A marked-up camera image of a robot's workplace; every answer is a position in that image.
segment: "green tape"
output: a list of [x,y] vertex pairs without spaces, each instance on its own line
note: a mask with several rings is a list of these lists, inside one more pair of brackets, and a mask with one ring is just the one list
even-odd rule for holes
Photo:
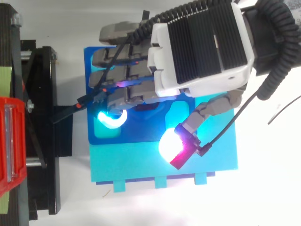
[[0,97],[9,97],[11,71],[11,67],[0,67]]
[[8,213],[8,202],[9,202],[9,192],[4,193],[2,197],[0,197],[0,214]]
[[[11,82],[11,67],[0,67],[0,97],[9,97]],[[8,213],[9,192],[0,197],[0,214]]]

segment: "led light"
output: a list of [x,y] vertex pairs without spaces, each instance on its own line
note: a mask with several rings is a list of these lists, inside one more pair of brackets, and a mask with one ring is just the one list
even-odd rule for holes
[[113,119],[103,112],[100,112],[97,118],[106,128],[117,129],[126,122],[127,111],[123,110],[122,115],[118,119]]
[[167,162],[171,162],[181,151],[183,142],[179,135],[174,132],[174,128],[166,130],[159,142],[160,155]]

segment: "light blue base plate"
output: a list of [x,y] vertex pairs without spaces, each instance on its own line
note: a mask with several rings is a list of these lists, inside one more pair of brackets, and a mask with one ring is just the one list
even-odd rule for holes
[[[196,106],[201,102],[207,102],[211,97],[197,98]],[[188,109],[185,102],[173,103],[166,115],[166,128],[174,128],[178,123],[183,122],[189,115],[189,112],[183,109]],[[202,144],[210,142],[233,116],[234,111],[230,111],[209,117],[198,130],[198,138]],[[126,180],[136,178],[154,177],[155,187],[163,188],[167,185],[167,176],[194,174],[195,184],[202,185],[206,184],[208,172],[238,168],[234,125],[204,157],[193,155],[180,170],[175,169],[160,156],[158,142],[90,145],[90,155],[92,181],[103,182],[100,184],[112,181],[114,192],[124,192]]]

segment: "black wire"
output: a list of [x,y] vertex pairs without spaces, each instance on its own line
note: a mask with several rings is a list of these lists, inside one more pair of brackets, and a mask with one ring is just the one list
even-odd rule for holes
[[251,103],[252,100],[257,96],[257,91],[245,102],[245,104],[240,108],[236,113],[233,119],[226,125],[226,127],[210,142],[210,145],[213,145],[222,135],[232,126],[235,120],[241,115],[245,108]]
[[285,106],[280,112],[278,112],[269,122],[268,125],[270,125],[286,108],[288,108],[290,105],[292,105],[294,102],[296,102],[297,100],[299,100],[301,98],[301,96],[297,97],[295,100],[293,100],[292,102],[290,102],[287,106]]
[[95,91],[98,91],[102,85],[102,83],[105,81],[105,79],[107,78],[107,74],[109,73],[111,67],[114,65],[115,61],[117,60],[119,54],[121,53],[122,49],[124,48],[124,46],[129,42],[129,40],[131,39],[131,35],[127,36],[127,39],[124,41],[124,43],[122,43],[119,48],[117,49],[113,59],[110,61],[110,63],[108,64],[107,68],[105,69],[105,71],[103,72],[102,77],[100,78],[99,82],[97,83],[97,85],[94,87]]

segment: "blue plastic board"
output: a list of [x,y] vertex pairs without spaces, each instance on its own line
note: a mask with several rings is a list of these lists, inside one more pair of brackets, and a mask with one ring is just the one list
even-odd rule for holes
[[[84,50],[86,88],[93,53],[100,47]],[[234,125],[216,142],[204,156],[193,155],[177,170],[166,162],[158,152],[158,142],[167,128],[174,128],[191,113],[195,106],[207,102],[210,97],[197,99],[180,96],[175,101],[160,103],[156,110],[128,111],[128,120],[119,129],[105,128],[88,108],[88,133],[91,156],[91,178],[97,184],[114,183],[115,192],[125,191],[125,183],[141,180],[155,180],[155,187],[166,187],[170,177],[185,178],[194,176],[195,184],[205,184],[208,172],[234,170],[238,167],[236,136]],[[202,144],[211,141],[231,120],[234,111],[210,117],[198,130]]]

